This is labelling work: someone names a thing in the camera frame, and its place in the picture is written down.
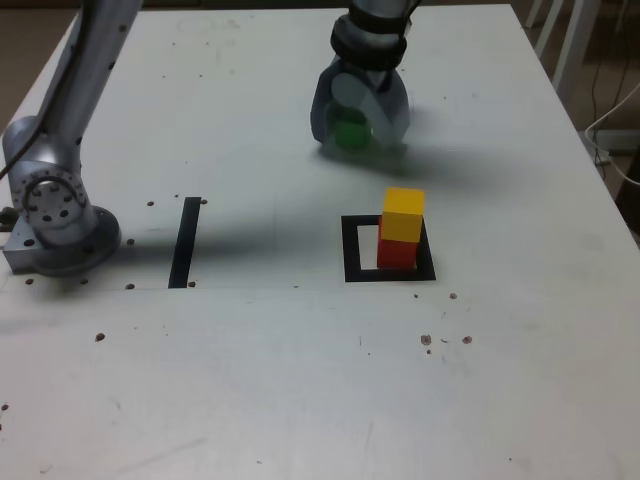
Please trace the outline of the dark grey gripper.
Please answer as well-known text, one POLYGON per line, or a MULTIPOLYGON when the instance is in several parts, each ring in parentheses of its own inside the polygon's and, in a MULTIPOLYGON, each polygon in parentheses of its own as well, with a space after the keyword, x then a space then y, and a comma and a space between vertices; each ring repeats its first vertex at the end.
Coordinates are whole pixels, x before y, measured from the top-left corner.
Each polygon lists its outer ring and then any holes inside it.
POLYGON ((319 76, 310 124, 324 144, 342 107, 355 110, 384 149, 398 147, 410 124, 408 94, 395 70, 366 70, 347 61, 333 61, 319 76))

